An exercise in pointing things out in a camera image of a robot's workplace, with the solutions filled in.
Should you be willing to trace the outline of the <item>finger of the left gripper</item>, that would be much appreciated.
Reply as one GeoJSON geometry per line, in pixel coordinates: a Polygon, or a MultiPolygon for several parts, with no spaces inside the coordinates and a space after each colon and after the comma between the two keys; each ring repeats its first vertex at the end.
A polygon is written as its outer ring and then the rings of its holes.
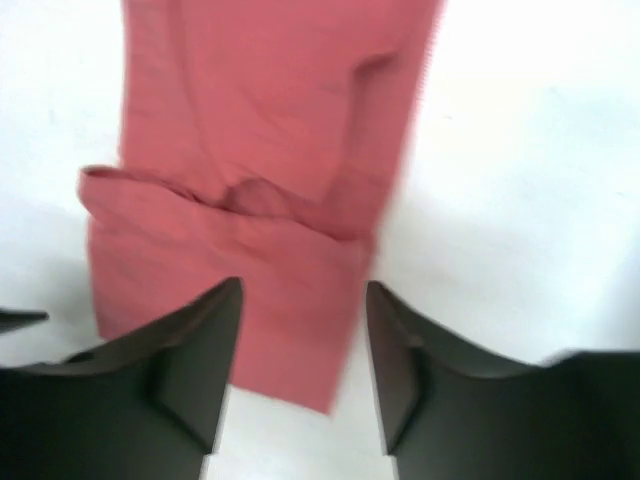
{"type": "Polygon", "coordinates": [[[8,333],[33,326],[49,319],[45,311],[23,311],[2,309],[0,311],[0,333],[8,333]]]}

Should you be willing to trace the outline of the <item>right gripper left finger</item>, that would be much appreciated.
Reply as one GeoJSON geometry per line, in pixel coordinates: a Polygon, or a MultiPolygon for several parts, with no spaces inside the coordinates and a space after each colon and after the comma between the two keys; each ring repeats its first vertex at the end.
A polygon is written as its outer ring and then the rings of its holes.
{"type": "Polygon", "coordinates": [[[191,304],[64,362],[1,371],[5,479],[196,479],[216,444],[243,292],[191,304]]]}

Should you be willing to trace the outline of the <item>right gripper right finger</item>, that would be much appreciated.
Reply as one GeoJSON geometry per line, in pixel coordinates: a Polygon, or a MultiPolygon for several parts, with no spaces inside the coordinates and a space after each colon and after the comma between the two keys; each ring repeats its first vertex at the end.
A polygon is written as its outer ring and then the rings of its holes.
{"type": "Polygon", "coordinates": [[[547,366],[489,352],[366,292],[386,452],[401,479],[635,479],[639,356],[577,352],[547,366]]]}

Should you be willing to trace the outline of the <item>salmon pink t shirt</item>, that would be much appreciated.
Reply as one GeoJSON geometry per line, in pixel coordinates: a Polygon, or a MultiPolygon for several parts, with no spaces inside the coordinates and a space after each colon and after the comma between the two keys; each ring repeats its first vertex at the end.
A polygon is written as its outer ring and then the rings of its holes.
{"type": "Polygon", "coordinates": [[[98,331],[232,276],[233,384],[334,403],[436,1],[126,1],[116,166],[79,197],[98,331]]]}

